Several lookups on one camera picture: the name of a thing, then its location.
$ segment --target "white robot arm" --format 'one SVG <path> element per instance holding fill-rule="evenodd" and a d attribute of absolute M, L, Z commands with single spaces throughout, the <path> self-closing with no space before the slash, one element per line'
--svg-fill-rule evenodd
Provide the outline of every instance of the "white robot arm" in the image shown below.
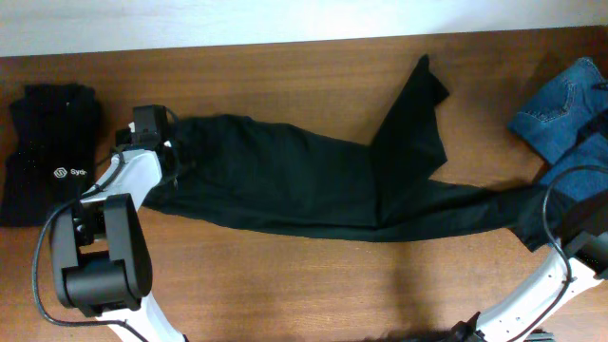
<path fill-rule="evenodd" d="M 136 107 L 134 116 L 131 143 L 123 146 L 125 151 L 112 157 L 108 170 L 81 199 L 57 211 L 56 220 L 49 220 L 55 291 L 67 308 L 94 316 L 100 325 L 113 322 L 108 326 L 122 341 L 187 341 L 169 324 L 151 293 L 152 264 L 137 217 L 145 196 L 162 181 L 163 171 L 175 180 L 179 161 L 169 142 L 166 108 Z M 459 322 L 443 341 L 524 341 L 568 300 L 608 277 L 607 221 L 608 192 L 578 204 L 560 228 L 565 254 L 552 252 L 503 302 L 466 323 Z M 45 319 L 77 326 L 50 318 L 39 300 L 37 259 L 46 228 L 32 268 L 34 297 Z M 107 251 L 80 251 L 100 238 L 107 240 Z M 91 325 L 90 321 L 77 323 Z"/>

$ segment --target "wooden surface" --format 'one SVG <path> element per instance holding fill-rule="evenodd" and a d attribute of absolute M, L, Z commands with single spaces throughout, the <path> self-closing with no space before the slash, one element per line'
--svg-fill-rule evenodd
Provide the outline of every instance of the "wooden surface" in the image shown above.
<path fill-rule="evenodd" d="M 182 117 L 246 114 L 367 143 L 428 53 L 451 92 L 438 108 L 449 162 L 433 178 L 505 188 L 532 181 L 542 167 L 507 132 L 509 119 L 580 56 L 608 72 L 607 37 L 604 28 L 570 28 L 0 59 L 1 160 L 16 139 L 8 104 L 39 82 L 97 90 L 99 158 L 113 130 L 131 120 L 131 107 L 148 104 Z M 363 243 L 245 232 L 145 208 L 140 221 L 155 297 L 191 341 L 352 341 L 450 328 L 504 298 L 547 252 L 528 253 L 506 230 Z M 58 328 L 36 312 L 29 274 L 38 231 L 0 229 L 0 338 L 117 341 L 108 328 Z M 48 249 L 41 275 L 50 311 L 80 318 L 54 297 Z M 543 326 L 560 342 L 608 340 L 608 285 Z"/>

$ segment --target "black pants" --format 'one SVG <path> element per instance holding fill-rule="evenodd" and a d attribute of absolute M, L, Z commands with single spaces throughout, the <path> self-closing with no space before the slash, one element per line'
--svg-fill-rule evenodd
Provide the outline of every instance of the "black pants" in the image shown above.
<path fill-rule="evenodd" d="M 176 144 L 187 171 L 144 205 L 309 238 L 412 241 L 511 227 L 539 247 L 543 187 L 493 192 L 428 179 L 447 161 L 434 112 L 447 95 L 423 57 L 370 146 L 233 115 L 184 120 Z M 572 201 L 550 204 L 555 224 Z"/>

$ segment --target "fabric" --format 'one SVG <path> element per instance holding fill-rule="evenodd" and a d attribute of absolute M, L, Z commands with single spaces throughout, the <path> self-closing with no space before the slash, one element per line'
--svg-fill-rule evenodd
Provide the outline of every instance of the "fabric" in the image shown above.
<path fill-rule="evenodd" d="M 43 224 L 53 204 L 79 196 L 93 178 L 101 107 L 82 85 L 27 85 L 10 105 L 19 137 L 6 162 L 0 225 Z"/>
<path fill-rule="evenodd" d="M 511 227 L 538 248 L 546 242 L 544 187 L 492 192 L 428 180 L 446 161 L 434 113 L 446 96 L 423 57 L 370 146 L 234 115 L 184 120 L 176 146 L 189 171 L 177 188 L 153 189 L 143 205 L 308 238 L 412 241 Z M 553 225 L 571 202 L 552 198 Z"/>
<path fill-rule="evenodd" d="M 550 164 L 575 146 L 579 130 L 608 108 L 605 82 L 590 58 L 580 58 L 544 85 L 516 114 L 509 129 Z"/>
<path fill-rule="evenodd" d="M 569 151 L 541 179 L 548 185 L 561 172 L 575 166 L 594 165 L 608 167 L 608 140 L 596 133 Z M 573 200 L 582 201 L 608 190 L 608 175 L 597 171 L 578 171 L 556 184 L 556 189 Z"/>
<path fill-rule="evenodd" d="M 544 85 L 517 113 L 509 128 L 553 166 L 540 184 L 548 185 L 568 168 L 608 167 L 608 91 L 590 58 L 580 58 Z M 608 189 L 608 175 L 579 171 L 556 189 L 576 201 Z"/>

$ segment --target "denim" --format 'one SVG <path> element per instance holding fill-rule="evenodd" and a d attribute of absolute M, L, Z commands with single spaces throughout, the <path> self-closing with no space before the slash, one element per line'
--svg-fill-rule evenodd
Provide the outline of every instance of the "denim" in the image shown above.
<path fill-rule="evenodd" d="M 557 175 L 574 166 L 596 165 L 608 167 L 608 140 L 596 133 L 566 153 L 541 179 L 548 185 Z M 566 176 L 556 189 L 575 201 L 586 200 L 608 189 L 608 175 L 597 171 L 578 171 Z"/>
<path fill-rule="evenodd" d="M 593 61 L 580 58 L 544 85 L 508 128 L 555 164 L 575 146 L 579 129 L 608 108 L 608 91 L 592 88 L 601 82 Z"/>

